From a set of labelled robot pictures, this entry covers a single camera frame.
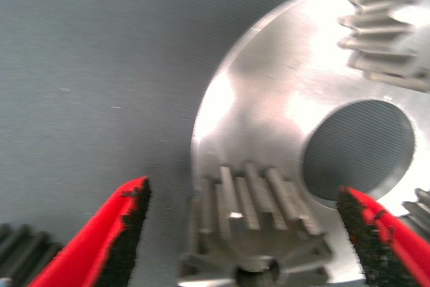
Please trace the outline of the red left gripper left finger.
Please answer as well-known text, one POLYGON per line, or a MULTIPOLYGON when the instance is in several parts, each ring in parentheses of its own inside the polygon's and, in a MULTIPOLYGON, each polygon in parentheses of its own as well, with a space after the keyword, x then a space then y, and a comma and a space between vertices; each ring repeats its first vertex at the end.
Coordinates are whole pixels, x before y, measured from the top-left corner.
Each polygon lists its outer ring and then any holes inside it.
POLYGON ((150 196, 147 176, 120 186, 30 286, 128 286, 150 196))

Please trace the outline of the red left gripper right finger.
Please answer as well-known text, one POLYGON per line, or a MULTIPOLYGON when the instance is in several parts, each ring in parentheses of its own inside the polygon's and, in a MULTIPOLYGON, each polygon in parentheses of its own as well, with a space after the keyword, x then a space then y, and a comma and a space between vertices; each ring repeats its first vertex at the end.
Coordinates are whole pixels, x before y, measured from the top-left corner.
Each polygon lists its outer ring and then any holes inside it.
POLYGON ((340 189, 337 210, 368 286, 429 285, 429 192, 415 195, 395 216, 361 191, 340 189))

